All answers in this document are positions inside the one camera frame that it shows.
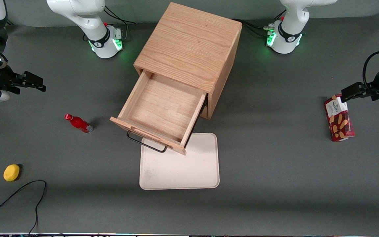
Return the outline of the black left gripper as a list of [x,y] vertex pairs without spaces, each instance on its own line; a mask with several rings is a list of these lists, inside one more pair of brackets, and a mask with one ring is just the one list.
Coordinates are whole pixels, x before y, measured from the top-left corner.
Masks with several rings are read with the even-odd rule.
[[375,75],[373,82],[370,83],[371,90],[374,92],[370,93],[367,85],[364,83],[354,83],[341,91],[342,102],[347,102],[352,99],[371,97],[371,100],[379,99],[379,72]]

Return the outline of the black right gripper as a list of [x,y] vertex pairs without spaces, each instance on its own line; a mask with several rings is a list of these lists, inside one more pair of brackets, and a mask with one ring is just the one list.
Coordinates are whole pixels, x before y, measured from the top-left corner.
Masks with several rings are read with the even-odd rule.
[[[0,90],[1,91],[7,91],[14,94],[19,95],[20,89],[13,85],[13,81],[17,79],[16,73],[12,71],[12,69],[9,66],[5,66],[4,68],[0,68]],[[35,85],[35,84],[43,84],[43,79],[31,72],[25,71],[23,74],[20,75],[20,79],[25,84],[19,85],[19,87],[23,88],[34,88],[41,92],[46,92],[46,86],[45,85]]]

